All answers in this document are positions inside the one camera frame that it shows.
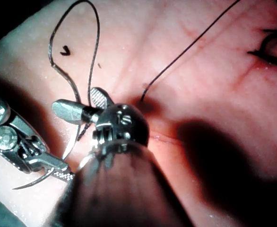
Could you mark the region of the left arm needle driver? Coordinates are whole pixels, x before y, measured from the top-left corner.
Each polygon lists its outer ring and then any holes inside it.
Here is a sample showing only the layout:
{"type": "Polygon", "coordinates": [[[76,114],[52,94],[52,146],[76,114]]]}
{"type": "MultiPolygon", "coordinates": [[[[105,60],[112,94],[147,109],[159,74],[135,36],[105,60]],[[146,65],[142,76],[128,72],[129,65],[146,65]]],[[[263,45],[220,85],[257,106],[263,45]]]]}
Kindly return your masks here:
{"type": "Polygon", "coordinates": [[[48,151],[37,131],[0,97],[0,155],[24,173],[42,170],[30,161],[48,151]]]}

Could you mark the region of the left arm needle driver jaw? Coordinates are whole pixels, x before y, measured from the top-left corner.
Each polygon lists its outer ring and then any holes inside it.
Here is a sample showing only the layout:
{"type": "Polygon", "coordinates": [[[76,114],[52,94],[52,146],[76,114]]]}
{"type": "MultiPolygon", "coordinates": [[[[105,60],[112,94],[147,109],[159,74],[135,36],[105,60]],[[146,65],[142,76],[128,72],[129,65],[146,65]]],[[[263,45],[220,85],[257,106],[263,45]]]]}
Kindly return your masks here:
{"type": "Polygon", "coordinates": [[[54,172],[52,175],[53,175],[53,177],[55,177],[59,180],[62,180],[64,182],[73,180],[73,178],[75,176],[75,174],[73,172],[70,172],[70,173],[54,172]]]}
{"type": "Polygon", "coordinates": [[[30,156],[26,158],[26,164],[30,166],[32,171],[39,171],[41,169],[52,169],[54,171],[67,171],[69,165],[62,159],[59,159],[49,153],[41,153],[38,156],[30,156]]]}

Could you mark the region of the right arm needle driver jaw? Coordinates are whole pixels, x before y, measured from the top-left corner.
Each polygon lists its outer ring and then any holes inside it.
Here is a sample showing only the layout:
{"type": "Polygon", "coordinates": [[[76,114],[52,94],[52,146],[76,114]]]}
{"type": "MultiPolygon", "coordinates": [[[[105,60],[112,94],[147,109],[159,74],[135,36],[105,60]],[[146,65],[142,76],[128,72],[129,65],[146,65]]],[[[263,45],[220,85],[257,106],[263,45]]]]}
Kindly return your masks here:
{"type": "Polygon", "coordinates": [[[67,99],[58,99],[52,103],[56,116],[68,123],[96,122],[101,114],[100,108],[84,105],[67,99]]]}
{"type": "Polygon", "coordinates": [[[91,88],[90,96],[97,108],[106,109],[114,104],[109,94],[101,87],[91,88]]]}

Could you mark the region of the right arm needle driver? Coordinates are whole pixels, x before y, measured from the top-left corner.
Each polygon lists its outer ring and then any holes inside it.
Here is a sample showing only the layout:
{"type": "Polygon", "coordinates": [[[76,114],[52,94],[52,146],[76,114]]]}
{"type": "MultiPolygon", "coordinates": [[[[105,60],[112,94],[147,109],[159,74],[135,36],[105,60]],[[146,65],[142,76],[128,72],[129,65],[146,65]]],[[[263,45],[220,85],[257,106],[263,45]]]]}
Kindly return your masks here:
{"type": "Polygon", "coordinates": [[[149,125],[136,107],[113,104],[99,115],[92,138],[94,148],[112,140],[131,140],[147,146],[149,125]]]}

